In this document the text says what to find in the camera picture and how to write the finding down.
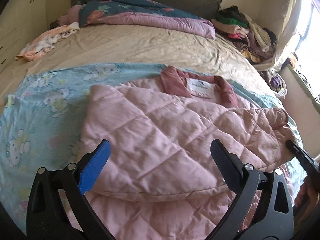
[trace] white tag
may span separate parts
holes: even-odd
[[[194,79],[186,78],[187,87],[191,90],[191,94],[194,96],[200,96],[205,98],[214,97],[213,85],[209,82]]]

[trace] metal screw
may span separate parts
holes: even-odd
[[[278,174],[278,175],[282,175],[281,169],[276,169],[275,172],[276,172],[276,174]]]
[[[252,171],[253,170],[253,166],[251,164],[246,164],[244,167],[248,171]]]
[[[70,171],[74,170],[75,168],[76,168],[76,164],[75,163],[70,163],[68,165],[68,170],[70,170]]]
[[[38,170],[38,173],[39,174],[42,174],[42,173],[44,173],[45,172],[45,168],[44,167],[41,167],[39,170]]]

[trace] person's hand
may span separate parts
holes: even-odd
[[[311,179],[309,176],[307,176],[304,179],[304,183],[301,185],[300,190],[298,192],[298,195],[297,195],[296,199],[294,200],[294,204],[296,207],[300,206],[301,204],[304,204],[304,203],[302,203],[302,200],[306,194],[308,195],[308,197],[310,199],[310,203],[307,206],[307,208],[305,209],[304,213],[301,215],[298,215],[297,221],[295,221],[295,224],[297,224],[298,227],[295,230],[298,230],[301,227],[301,225],[305,221],[307,221],[307,219],[310,217],[310,215],[314,211],[315,207],[319,203],[319,193],[312,186]]]
[[[314,187],[311,184],[311,180],[309,176],[306,176],[304,179],[304,183],[301,185],[300,190],[298,192],[298,195],[296,199],[294,200],[294,204],[298,207],[301,205],[301,202],[303,200],[303,197],[308,194],[308,197],[310,198],[310,203],[317,204],[318,199],[318,192],[314,189]]]

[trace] beige bedsheet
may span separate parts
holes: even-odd
[[[89,63],[163,63],[233,79],[249,91],[272,95],[253,66],[223,38],[210,40],[172,30],[138,25],[88,26],[58,42],[38,60],[19,60],[0,68],[0,113],[4,96],[15,92],[26,75]]]

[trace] window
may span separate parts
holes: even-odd
[[[320,14],[311,0],[303,0],[297,31],[300,40],[296,47],[301,69],[315,95],[320,94]]]

